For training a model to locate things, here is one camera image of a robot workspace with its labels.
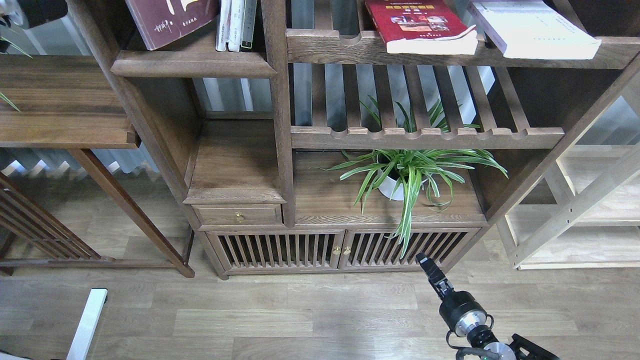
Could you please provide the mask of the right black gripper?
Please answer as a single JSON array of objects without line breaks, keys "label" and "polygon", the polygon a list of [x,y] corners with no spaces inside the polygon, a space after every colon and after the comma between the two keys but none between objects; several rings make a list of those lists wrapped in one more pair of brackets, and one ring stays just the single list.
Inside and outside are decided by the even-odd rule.
[{"label": "right black gripper", "polygon": [[441,299],[439,314],[457,337],[466,337],[474,328],[486,324],[487,313],[468,291],[455,291],[441,269],[425,253],[416,254],[416,262],[425,271]]}]

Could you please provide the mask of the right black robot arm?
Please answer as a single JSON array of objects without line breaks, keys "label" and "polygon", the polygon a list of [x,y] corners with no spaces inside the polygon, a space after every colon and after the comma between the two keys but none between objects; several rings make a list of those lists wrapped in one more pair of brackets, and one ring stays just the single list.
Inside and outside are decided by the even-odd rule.
[{"label": "right black robot arm", "polygon": [[428,277],[429,284],[441,299],[439,314],[449,328],[446,337],[455,334],[466,337],[469,347],[450,345],[457,351],[457,360],[467,355],[478,356],[480,360],[557,360],[558,356],[537,346],[534,342],[512,335],[512,342],[498,341],[491,326],[486,325],[492,316],[476,301],[468,291],[455,291],[445,274],[434,260],[425,253],[418,253],[416,262]]}]

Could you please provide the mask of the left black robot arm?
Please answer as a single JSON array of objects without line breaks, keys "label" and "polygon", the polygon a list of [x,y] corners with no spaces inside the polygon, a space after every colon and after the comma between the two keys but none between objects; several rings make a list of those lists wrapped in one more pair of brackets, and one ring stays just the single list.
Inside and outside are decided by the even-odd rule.
[{"label": "left black robot arm", "polygon": [[0,12],[2,27],[28,30],[64,18],[68,6],[65,0],[2,0]]}]

